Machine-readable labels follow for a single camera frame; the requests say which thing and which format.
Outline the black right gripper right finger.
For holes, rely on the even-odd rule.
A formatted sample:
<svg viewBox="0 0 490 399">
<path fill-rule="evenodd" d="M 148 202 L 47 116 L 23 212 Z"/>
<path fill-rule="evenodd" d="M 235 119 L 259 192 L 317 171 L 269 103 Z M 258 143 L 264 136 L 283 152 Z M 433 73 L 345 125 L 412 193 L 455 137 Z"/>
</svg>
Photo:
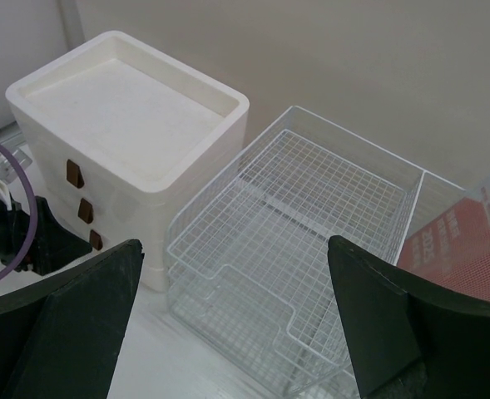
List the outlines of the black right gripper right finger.
<svg viewBox="0 0 490 399">
<path fill-rule="evenodd" d="M 397 268 L 340 235 L 328 242 L 362 398 L 490 398 L 490 302 Z"/>
</svg>

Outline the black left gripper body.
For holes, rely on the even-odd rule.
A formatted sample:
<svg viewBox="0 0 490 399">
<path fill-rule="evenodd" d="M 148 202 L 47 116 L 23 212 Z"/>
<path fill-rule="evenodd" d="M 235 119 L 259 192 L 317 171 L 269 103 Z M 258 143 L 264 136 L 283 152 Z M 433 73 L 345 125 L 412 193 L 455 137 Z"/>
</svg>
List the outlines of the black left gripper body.
<svg viewBox="0 0 490 399">
<path fill-rule="evenodd" d="M 12 209 L 0 201 L 0 261 L 8 266 L 22 248 L 30 233 L 31 216 L 22 210 L 22 206 L 12 200 Z"/>
</svg>

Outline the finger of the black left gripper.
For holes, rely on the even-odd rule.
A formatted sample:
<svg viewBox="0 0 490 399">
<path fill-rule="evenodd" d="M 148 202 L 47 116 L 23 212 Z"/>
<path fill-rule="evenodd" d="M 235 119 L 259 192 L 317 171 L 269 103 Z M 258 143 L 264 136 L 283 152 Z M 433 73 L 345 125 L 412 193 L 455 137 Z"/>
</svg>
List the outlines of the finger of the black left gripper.
<svg viewBox="0 0 490 399">
<path fill-rule="evenodd" d="M 50 274 L 92 251 L 84 239 L 62 227 L 45 198 L 37 196 L 37 230 L 30 249 L 30 264 L 36 274 Z"/>
</svg>

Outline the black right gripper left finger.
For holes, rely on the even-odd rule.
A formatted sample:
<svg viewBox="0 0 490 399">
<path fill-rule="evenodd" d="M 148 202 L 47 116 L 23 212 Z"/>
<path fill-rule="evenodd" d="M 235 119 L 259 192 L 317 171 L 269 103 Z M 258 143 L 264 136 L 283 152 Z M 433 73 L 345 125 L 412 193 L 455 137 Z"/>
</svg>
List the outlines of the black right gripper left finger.
<svg viewBox="0 0 490 399">
<path fill-rule="evenodd" d="M 105 398 L 141 278 L 129 239 L 0 296 L 0 398 Z"/>
</svg>

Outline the red booklet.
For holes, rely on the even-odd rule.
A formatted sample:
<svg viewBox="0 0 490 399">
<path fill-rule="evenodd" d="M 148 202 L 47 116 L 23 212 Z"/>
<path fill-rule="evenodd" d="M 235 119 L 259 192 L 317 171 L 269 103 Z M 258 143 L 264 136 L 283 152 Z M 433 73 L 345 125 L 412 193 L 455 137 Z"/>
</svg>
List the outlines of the red booklet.
<svg viewBox="0 0 490 399">
<path fill-rule="evenodd" d="M 414 232 L 397 266 L 490 302 L 490 176 Z"/>
</svg>

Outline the white three-drawer storage box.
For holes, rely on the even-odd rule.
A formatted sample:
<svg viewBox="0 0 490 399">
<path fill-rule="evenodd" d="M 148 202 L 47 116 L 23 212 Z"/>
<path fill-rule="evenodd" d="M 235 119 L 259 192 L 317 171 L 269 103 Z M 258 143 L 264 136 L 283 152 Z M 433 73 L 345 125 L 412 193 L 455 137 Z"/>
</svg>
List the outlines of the white three-drawer storage box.
<svg viewBox="0 0 490 399">
<path fill-rule="evenodd" d="M 164 293 L 166 230 L 242 149 L 248 98 L 120 31 L 49 62 L 5 96 L 54 213 L 94 249 L 140 240 L 141 280 Z"/>
</svg>

